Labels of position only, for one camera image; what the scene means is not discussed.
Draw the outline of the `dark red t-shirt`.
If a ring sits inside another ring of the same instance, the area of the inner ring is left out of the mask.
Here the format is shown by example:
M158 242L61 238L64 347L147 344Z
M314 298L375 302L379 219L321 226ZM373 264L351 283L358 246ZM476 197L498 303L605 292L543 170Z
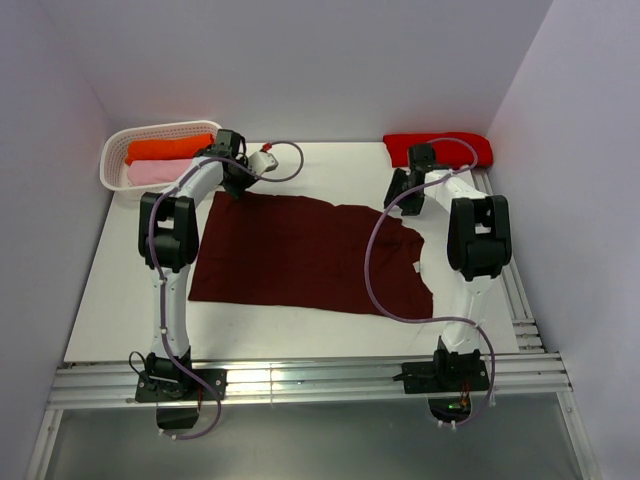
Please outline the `dark red t-shirt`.
M366 206L219 191L189 298L427 318L433 295L416 269L423 245L416 230Z

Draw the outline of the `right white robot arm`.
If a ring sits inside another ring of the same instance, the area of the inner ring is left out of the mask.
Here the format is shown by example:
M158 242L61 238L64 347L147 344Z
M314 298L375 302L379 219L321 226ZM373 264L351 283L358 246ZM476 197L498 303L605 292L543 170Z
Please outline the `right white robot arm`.
M439 164L431 142L408 148L408 168L394 170L384 207L417 216L426 197L449 215L446 255L457 286L430 370L405 377L430 382L437 391L462 386L486 390L490 375L481 357L480 329L489 290L512 257L508 201L476 190L452 166Z

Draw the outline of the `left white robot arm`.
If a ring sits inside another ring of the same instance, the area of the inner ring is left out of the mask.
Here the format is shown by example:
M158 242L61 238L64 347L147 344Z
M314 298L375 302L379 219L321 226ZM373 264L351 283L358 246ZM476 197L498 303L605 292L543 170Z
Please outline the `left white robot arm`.
M186 328L186 284L200 245L197 206L218 186L250 179L247 166L244 137L223 129L175 182L140 199L138 250L152 270L155 301L153 340L140 384L164 398L183 399L204 384L192 370Z

